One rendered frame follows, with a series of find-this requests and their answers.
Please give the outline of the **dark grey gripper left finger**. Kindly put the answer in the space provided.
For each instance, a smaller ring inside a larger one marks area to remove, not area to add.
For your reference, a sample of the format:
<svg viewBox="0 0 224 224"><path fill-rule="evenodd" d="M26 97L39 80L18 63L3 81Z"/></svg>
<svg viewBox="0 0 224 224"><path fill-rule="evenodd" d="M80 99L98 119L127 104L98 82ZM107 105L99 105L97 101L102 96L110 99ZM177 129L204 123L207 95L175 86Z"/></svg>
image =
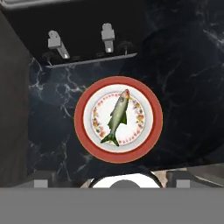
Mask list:
<svg viewBox="0 0 224 224"><path fill-rule="evenodd" d="M16 188L48 188L53 187L57 181L57 173L55 171L35 171L23 180L10 184L8 187Z"/></svg>

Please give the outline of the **dark brown cabinet panel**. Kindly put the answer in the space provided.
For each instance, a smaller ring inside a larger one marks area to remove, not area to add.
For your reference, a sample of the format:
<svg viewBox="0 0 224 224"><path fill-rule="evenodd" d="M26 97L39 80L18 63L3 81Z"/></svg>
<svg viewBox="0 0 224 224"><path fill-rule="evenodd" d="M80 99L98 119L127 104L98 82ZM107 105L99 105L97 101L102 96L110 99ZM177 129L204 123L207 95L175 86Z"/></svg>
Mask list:
<svg viewBox="0 0 224 224"><path fill-rule="evenodd" d="M30 55L0 11L0 187L26 176Z"/></svg>

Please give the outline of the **green fish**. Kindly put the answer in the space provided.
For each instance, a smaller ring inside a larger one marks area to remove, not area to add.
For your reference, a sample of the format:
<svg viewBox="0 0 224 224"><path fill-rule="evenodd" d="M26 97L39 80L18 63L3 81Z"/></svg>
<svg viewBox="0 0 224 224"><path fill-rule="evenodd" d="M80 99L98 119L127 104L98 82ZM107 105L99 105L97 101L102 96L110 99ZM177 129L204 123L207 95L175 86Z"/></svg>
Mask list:
<svg viewBox="0 0 224 224"><path fill-rule="evenodd" d="M116 140L116 130L121 123L127 124L127 107L129 104L130 99L130 91L125 89L121 92L113 111L110 114L110 120L108 122L108 127L110 132L107 136L105 136L101 143L106 143L108 141L112 141L116 146L119 145L118 141Z"/></svg>

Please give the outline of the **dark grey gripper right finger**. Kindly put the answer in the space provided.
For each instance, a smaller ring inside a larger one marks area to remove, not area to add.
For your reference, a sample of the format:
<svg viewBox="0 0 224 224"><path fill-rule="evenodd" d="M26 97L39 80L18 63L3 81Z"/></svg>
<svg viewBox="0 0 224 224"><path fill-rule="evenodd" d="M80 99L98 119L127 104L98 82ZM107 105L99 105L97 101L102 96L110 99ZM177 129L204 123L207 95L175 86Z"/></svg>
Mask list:
<svg viewBox="0 0 224 224"><path fill-rule="evenodd" d="M167 187L174 188L223 188L224 176L198 171L168 171Z"/></svg>

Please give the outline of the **red-rimmed white floral plate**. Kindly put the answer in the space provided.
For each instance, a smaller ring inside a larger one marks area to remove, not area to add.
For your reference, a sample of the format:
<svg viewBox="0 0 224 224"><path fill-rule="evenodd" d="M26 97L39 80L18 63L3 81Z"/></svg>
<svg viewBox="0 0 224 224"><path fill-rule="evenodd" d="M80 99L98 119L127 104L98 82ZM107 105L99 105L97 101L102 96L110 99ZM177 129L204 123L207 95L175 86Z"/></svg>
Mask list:
<svg viewBox="0 0 224 224"><path fill-rule="evenodd" d="M103 143L119 94L129 90L127 122L120 124L117 142ZM113 164L135 161L147 154L163 128L163 112L156 95L142 82L124 76L98 80L80 97L74 127L82 146L94 157Z"/></svg>

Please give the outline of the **white and black round object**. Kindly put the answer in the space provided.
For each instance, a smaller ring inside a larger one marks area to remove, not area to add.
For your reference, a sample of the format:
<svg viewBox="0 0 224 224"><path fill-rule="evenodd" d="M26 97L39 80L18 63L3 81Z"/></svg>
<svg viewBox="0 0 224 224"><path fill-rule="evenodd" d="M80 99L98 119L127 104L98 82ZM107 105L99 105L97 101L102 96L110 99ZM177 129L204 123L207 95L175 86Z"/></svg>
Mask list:
<svg viewBox="0 0 224 224"><path fill-rule="evenodd" d="M132 173L95 178L89 188L162 188L162 184L153 174Z"/></svg>

